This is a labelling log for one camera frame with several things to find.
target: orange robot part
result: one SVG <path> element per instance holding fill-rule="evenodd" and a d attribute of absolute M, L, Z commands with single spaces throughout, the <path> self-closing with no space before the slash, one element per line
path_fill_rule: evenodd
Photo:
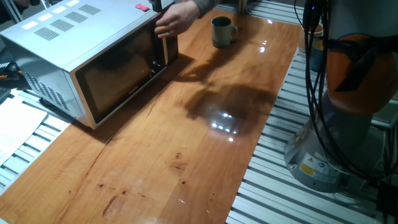
<path fill-rule="evenodd" d="M 365 35 L 349 35 L 340 40 L 364 40 Z M 333 105 L 350 114 L 374 114 L 388 104 L 398 89 L 397 74 L 392 53 L 379 54 L 356 91 L 336 92 L 347 77 L 353 64 L 340 49 L 328 53 L 326 80 Z"/>

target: paper sheet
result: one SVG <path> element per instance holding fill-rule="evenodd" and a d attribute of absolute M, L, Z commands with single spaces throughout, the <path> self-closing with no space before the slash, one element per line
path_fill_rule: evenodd
<path fill-rule="evenodd" d="M 0 166 L 33 134 L 47 112 L 7 99 L 0 105 Z"/>

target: wooden table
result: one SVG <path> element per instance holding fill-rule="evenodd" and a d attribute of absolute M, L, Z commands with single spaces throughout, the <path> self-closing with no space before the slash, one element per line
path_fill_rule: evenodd
<path fill-rule="evenodd" d="M 239 27 L 227 49 L 211 44 L 216 16 Z M 223 11 L 197 20 L 178 38 L 181 56 L 162 77 L 98 129 L 74 123 L 65 130 L 0 197 L 0 217 L 10 224 L 224 223 L 299 32 Z"/>

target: silver microwave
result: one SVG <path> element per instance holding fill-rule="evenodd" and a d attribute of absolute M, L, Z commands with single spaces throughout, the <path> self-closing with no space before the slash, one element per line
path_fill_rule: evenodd
<path fill-rule="evenodd" d="M 154 34 L 172 1 L 146 3 L 64 0 L 0 36 L 36 94 L 95 129 L 178 58 Z"/>

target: mug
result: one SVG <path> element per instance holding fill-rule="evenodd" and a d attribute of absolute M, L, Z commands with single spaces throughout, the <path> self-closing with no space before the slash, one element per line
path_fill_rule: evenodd
<path fill-rule="evenodd" d="M 319 24 L 313 33 L 314 40 L 315 38 L 321 37 L 323 34 L 323 26 Z M 300 32 L 299 40 L 298 40 L 298 49 L 302 52 L 305 52 L 305 35 L 304 29 L 302 27 L 302 31 Z"/>
<path fill-rule="evenodd" d="M 232 25 L 231 19 L 220 16 L 211 20 L 211 39 L 213 46 L 217 48 L 227 47 L 231 41 L 234 41 L 238 36 L 238 28 Z"/>
<path fill-rule="evenodd" d="M 310 70 L 318 72 L 322 62 L 323 55 L 323 41 L 316 40 L 312 42 L 311 57 L 310 57 Z"/>

